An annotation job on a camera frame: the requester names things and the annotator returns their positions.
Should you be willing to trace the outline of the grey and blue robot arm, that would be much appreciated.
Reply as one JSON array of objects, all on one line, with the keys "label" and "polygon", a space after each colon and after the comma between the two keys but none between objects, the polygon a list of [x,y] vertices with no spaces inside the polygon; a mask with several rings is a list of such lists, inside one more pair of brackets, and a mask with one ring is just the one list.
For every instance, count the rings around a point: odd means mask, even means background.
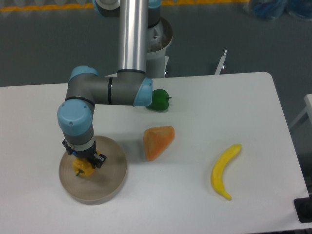
[{"label": "grey and blue robot arm", "polygon": [[96,69],[78,66],[71,72],[58,124],[69,155],[100,168],[106,156],[96,151],[93,115],[97,104],[148,106],[153,82],[146,75],[148,29],[160,21],[158,0],[95,0],[101,16],[119,17],[119,52],[116,77],[99,77]]}]

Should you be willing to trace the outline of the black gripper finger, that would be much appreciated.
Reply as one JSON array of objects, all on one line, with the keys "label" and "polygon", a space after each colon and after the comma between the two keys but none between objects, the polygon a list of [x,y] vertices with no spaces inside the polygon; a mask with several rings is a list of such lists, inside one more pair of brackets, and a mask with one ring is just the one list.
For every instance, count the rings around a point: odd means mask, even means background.
[{"label": "black gripper finger", "polygon": [[100,152],[96,151],[93,155],[90,155],[88,157],[88,161],[91,163],[92,167],[95,168],[101,168],[105,160],[107,159],[107,156],[101,154]]},{"label": "black gripper finger", "polygon": [[64,146],[64,148],[65,148],[67,154],[72,154],[72,153],[73,153],[73,149],[68,145],[66,139],[64,139],[64,140],[62,141],[62,145]]}]

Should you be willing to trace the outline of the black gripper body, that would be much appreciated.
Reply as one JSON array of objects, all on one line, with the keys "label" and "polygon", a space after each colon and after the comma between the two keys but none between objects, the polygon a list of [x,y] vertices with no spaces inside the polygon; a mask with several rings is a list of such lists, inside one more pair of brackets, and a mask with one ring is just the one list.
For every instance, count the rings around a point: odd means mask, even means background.
[{"label": "black gripper body", "polygon": [[96,144],[94,143],[90,148],[83,150],[83,151],[74,150],[70,146],[68,146],[67,153],[77,158],[85,158],[88,161],[93,161],[96,158],[95,154],[97,154]]}]

